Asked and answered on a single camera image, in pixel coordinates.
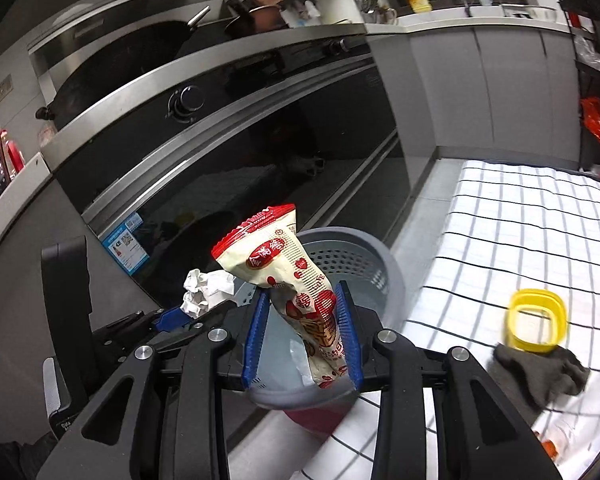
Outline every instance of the trash can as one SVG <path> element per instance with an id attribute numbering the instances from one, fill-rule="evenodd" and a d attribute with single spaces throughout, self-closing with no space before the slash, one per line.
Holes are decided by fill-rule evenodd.
<path id="1" fill-rule="evenodd" d="M 346 280 L 357 305 L 375 310 L 383 326 L 398 328 L 406 316 L 404 282 L 396 261 L 380 240 L 346 227 L 310 229 L 298 233 L 298 239 L 331 285 Z M 271 410 L 305 410 L 353 391 L 348 378 L 319 388 L 299 372 L 297 364 L 302 362 L 306 362 L 306 355 L 300 336 L 271 305 L 257 378 L 248 389 L 252 402 Z"/>

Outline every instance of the gray cloth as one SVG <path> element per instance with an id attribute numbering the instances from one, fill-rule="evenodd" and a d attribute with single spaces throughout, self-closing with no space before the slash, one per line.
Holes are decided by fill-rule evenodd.
<path id="1" fill-rule="evenodd" d="M 589 377 L 589 369 L 561 346 L 534 354 L 497 345 L 487 372 L 529 426 L 559 395 L 576 396 L 584 390 Z"/>

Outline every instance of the crumpled tissue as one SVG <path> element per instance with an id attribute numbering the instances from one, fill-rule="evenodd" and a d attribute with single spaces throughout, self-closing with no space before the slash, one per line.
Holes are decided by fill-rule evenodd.
<path id="1" fill-rule="evenodd" d="M 180 309 L 196 319 L 223 301 L 234 298 L 234 275 L 225 270 L 205 274 L 200 269 L 193 269 L 184 280 L 184 288 L 187 291 Z"/>

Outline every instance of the snack bag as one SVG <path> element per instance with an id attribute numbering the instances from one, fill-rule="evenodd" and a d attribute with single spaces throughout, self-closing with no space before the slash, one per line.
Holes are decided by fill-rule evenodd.
<path id="1" fill-rule="evenodd" d="M 296 206 L 270 206 L 220 240 L 211 255 L 245 282 L 272 288 L 271 303 L 302 338 L 321 388 L 347 371 L 331 283 L 296 237 Z"/>

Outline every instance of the wok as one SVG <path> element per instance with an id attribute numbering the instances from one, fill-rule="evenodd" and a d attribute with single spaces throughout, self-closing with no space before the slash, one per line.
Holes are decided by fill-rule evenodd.
<path id="1" fill-rule="evenodd" d="M 147 25 L 104 46 L 67 78 L 54 100 L 36 111 L 36 118 L 53 120 L 61 130 L 103 97 L 172 61 L 209 10 L 206 6 L 188 22 Z"/>

